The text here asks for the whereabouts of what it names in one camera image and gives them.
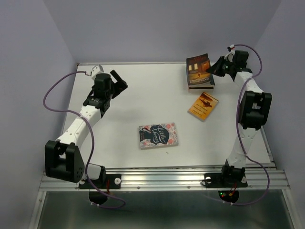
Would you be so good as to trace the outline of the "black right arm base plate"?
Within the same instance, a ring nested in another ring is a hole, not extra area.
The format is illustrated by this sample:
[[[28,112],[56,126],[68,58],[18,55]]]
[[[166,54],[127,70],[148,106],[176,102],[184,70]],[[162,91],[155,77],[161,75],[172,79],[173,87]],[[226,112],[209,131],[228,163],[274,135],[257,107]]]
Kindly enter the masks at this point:
[[[201,184],[205,188],[217,188],[220,200],[235,204],[239,199],[239,188],[248,187],[247,181],[222,176],[221,173],[204,174]]]

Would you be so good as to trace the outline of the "dark orange book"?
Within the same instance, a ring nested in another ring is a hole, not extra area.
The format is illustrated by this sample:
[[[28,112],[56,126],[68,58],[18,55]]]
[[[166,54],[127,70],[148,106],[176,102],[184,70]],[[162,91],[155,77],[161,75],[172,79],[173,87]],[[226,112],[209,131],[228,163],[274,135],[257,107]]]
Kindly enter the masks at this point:
[[[199,85],[211,81],[211,74],[206,70],[210,68],[208,54],[202,54],[186,59],[186,73],[188,85]]]

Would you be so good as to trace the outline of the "Little Women floral book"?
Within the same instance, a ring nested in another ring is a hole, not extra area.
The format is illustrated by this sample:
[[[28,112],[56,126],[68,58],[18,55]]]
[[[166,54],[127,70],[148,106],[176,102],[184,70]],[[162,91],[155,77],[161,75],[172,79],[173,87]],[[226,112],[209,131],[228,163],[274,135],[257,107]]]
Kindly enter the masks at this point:
[[[141,125],[138,128],[140,149],[177,146],[178,133],[175,123]]]

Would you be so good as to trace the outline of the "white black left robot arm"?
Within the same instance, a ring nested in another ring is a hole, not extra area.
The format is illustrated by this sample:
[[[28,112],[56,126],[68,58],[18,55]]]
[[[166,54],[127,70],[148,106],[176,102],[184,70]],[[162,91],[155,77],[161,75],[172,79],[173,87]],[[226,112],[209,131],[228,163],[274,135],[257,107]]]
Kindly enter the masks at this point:
[[[95,146],[93,126],[110,108],[110,101],[128,85],[115,70],[104,73],[99,65],[91,70],[89,76],[94,84],[81,110],[68,111],[76,118],[61,136],[55,141],[49,140],[45,145],[45,173],[48,177],[73,183],[89,180],[94,187],[101,188],[106,183],[106,176],[96,171],[89,177],[90,163],[84,162],[80,148],[87,135],[91,135],[91,145]]]

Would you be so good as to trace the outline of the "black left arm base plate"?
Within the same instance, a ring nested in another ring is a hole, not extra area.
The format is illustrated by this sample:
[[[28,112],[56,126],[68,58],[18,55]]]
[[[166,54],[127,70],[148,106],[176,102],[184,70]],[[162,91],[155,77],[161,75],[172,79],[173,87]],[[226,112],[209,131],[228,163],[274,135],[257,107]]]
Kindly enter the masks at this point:
[[[106,174],[105,178],[93,180],[93,184],[100,190],[104,190],[107,195],[110,195],[110,191],[112,189],[120,189],[121,188],[121,181],[122,181],[122,175],[121,174]],[[88,182],[85,181],[83,184],[79,184],[78,188],[80,190],[90,190],[89,191],[89,200],[93,202],[94,204],[104,204],[107,200],[108,197],[99,193],[92,185]]]

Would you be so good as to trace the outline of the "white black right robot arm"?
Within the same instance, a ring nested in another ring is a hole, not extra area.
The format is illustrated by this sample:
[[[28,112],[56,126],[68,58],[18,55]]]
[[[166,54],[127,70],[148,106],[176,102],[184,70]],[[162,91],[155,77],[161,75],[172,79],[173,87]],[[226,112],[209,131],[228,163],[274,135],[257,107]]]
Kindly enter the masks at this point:
[[[272,101],[272,95],[257,85],[252,70],[247,67],[249,53],[234,46],[228,47],[228,51],[207,72],[219,77],[229,75],[241,89],[236,111],[237,137],[221,171],[204,175],[202,183],[207,188],[247,187],[248,150],[268,119]]]

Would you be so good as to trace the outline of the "Huckleberry Finn orange book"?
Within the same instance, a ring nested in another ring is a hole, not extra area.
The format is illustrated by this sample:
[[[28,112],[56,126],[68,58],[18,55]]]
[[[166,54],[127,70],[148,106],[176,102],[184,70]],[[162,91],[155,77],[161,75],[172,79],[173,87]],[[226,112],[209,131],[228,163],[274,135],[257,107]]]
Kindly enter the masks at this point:
[[[188,113],[203,122],[207,119],[218,102],[219,101],[216,98],[203,92],[188,109]]]

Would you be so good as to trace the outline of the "Tale of Two Cities book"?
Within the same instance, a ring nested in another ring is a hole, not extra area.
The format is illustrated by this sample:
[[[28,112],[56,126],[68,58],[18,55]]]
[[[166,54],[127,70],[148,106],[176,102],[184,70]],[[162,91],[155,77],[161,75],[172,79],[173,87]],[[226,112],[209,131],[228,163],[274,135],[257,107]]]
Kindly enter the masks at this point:
[[[204,90],[213,90],[214,86],[200,86],[200,87],[188,87],[188,92],[204,91]]]

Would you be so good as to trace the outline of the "Nineteen Eighty Four blue book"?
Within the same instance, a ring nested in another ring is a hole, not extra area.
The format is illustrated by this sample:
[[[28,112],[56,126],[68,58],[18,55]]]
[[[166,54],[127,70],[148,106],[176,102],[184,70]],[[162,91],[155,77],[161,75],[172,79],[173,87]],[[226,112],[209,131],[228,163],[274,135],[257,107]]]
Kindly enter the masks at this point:
[[[211,81],[210,82],[208,82],[208,83],[204,83],[204,84],[199,84],[199,85],[191,85],[191,86],[189,86],[189,87],[200,87],[200,86],[214,86],[215,85],[215,83],[214,83],[214,77],[213,77],[213,75],[211,74]]]

